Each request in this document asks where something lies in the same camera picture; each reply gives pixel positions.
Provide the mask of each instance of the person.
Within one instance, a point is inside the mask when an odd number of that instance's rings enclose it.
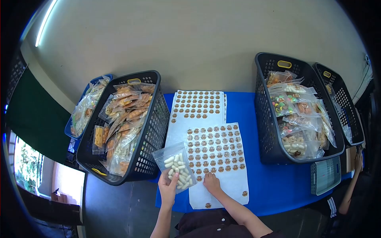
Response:
[[[358,153],[355,157],[353,178],[343,180],[331,194],[306,206],[306,208],[311,208],[329,217],[323,237],[339,233],[346,217],[356,205],[362,202],[365,191],[371,183],[371,177],[367,173],[361,172],[362,166],[362,153]]]
[[[162,198],[156,226],[151,238],[168,238],[171,224],[171,211],[174,205],[175,189],[179,174],[172,181],[162,174],[158,186]],[[220,187],[219,179],[209,172],[205,175],[203,185],[226,209],[214,209],[184,214],[176,226],[178,236],[188,237],[254,237],[283,238],[273,232],[249,209],[229,197]]]

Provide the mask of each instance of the hand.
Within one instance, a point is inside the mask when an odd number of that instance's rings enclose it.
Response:
[[[355,158],[355,172],[360,173],[361,168],[362,168],[362,153],[360,153]]]
[[[162,197],[162,207],[172,208],[174,204],[174,196],[176,191],[177,180],[179,180],[179,173],[176,173],[172,181],[168,178],[168,171],[162,172],[159,182],[160,196]]]
[[[216,195],[222,191],[219,184],[219,179],[216,178],[216,175],[212,174],[211,172],[205,175],[204,182],[202,184],[214,197],[216,197]]]

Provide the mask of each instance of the wire cable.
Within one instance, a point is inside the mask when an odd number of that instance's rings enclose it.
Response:
[[[355,95],[353,96],[352,100],[355,98],[355,96],[356,96],[357,93],[359,92],[359,90],[360,90],[362,84],[364,83],[364,80],[365,80],[365,77],[367,76],[367,73],[368,73],[368,71],[369,71],[369,68],[370,68],[370,65],[368,65],[367,72],[365,73],[365,76],[364,76],[364,78],[362,79],[362,82],[361,82],[361,84],[360,84],[360,87],[359,87],[359,89],[357,90],[357,92],[355,93]]]

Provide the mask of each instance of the fluorescent light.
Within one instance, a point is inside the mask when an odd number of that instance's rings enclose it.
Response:
[[[40,39],[41,39],[41,35],[42,35],[42,31],[44,30],[46,21],[48,20],[49,14],[50,14],[51,10],[53,9],[54,4],[56,4],[56,2],[57,2],[57,0],[53,0],[53,2],[51,2],[48,11],[47,11],[46,14],[45,14],[44,20],[42,20],[41,27],[40,27],[40,30],[39,30],[38,35],[37,35],[36,47],[37,47],[38,44],[40,43]]]

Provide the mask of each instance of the blue plastic basket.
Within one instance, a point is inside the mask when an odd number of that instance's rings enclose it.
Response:
[[[112,74],[104,74],[104,76],[109,77],[109,78],[110,78],[110,81],[112,80]],[[90,81],[90,83],[92,83],[92,84],[94,85],[94,84],[96,84],[100,79],[103,79],[103,77],[102,77],[102,76],[99,76],[99,77],[97,77],[97,78],[94,78],[93,80]],[[82,96],[81,96],[81,98],[79,99],[78,103],[82,100],[82,98],[84,97],[84,95],[86,94],[86,92],[87,92],[87,90],[88,90],[89,88],[90,88],[90,84],[87,84],[87,86],[86,86],[85,90],[83,91]],[[75,140],[79,140],[79,139],[81,139],[81,137],[82,137],[82,135],[83,135],[83,132],[84,132],[85,130],[82,131],[82,134],[80,134],[79,137],[75,137],[75,136],[73,136],[73,135],[71,134],[71,130],[70,130],[71,123],[72,123],[72,118],[71,118],[71,116],[70,116],[69,121],[67,122],[67,124],[66,124],[66,126],[65,126],[65,134],[66,134],[67,136],[69,136],[70,138],[73,138],[73,139],[75,139]]]

